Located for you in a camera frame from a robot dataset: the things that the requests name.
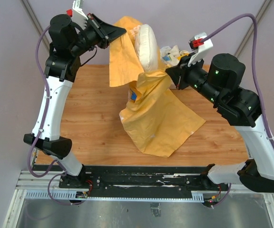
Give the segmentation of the white pillow with bear print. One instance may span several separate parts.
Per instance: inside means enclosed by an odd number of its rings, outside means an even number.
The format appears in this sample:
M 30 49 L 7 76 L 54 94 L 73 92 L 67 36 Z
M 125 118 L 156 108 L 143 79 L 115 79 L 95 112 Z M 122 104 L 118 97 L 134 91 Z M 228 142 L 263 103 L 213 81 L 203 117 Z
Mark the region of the white pillow with bear print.
M 142 95 L 142 92 L 139 91 L 139 84 L 142 83 L 144 74 L 158 70 L 157 40 L 148 24 L 138 27 L 134 49 L 143 70 L 137 74 L 137 80 L 129 84 L 129 101 L 133 103 Z

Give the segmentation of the yellow pillowcase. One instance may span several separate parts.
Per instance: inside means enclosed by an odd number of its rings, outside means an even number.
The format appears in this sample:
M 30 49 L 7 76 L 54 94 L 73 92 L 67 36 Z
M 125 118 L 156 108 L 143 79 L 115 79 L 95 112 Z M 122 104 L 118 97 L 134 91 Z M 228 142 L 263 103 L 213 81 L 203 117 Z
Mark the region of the yellow pillowcase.
M 128 85 L 128 101 L 119 114 L 123 128 L 140 152 L 169 157 L 205 120 L 170 90 L 172 80 L 165 72 L 158 46 L 158 70 L 144 74 L 139 84 L 141 97 L 134 103 L 129 101 L 129 84 L 143 70 L 134 49 L 135 35 L 143 23 L 124 16 L 115 25 L 127 31 L 109 48 L 110 87 Z

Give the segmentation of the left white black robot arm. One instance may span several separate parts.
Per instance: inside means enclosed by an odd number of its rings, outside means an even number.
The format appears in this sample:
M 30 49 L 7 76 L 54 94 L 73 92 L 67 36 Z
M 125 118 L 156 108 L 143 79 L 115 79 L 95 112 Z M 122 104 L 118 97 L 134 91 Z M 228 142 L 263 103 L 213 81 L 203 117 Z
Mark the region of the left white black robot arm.
M 37 122 L 23 141 L 53 158 L 64 171 L 62 187 L 81 188 L 87 183 L 85 166 L 72 152 L 72 140 L 60 136 L 60 124 L 66 99 L 77 72 L 83 64 L 81 55 L 98 48 L 106 49 L 126 30 L 103 22 L 94 14 L 82 17 L 78 24 L 73 15 L 54 16 L 43 31 L 49 33 L 49 57 L 39 68 L 44 81 L 44 94 Z

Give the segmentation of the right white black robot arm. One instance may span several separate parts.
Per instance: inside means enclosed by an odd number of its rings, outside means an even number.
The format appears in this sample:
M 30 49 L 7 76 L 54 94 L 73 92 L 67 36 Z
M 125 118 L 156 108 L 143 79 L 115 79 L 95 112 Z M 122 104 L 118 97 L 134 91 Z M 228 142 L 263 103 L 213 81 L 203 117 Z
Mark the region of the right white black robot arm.
M 189 66 L 191 56 L 184 56 L 166 73 L 179 90 L 192 87 L 213 104 L 213 108 L 243 138 L 249 159 L 234 165 L 210 164 L 200 178 L 205 190 L 217 184 L 242 184 L 254 192 L 274 193 L 274 148 L 264 127 L 259 96 L 240 87 L 245 65 L 231 54 L 213 57 L 209 71 L 203 60 Z

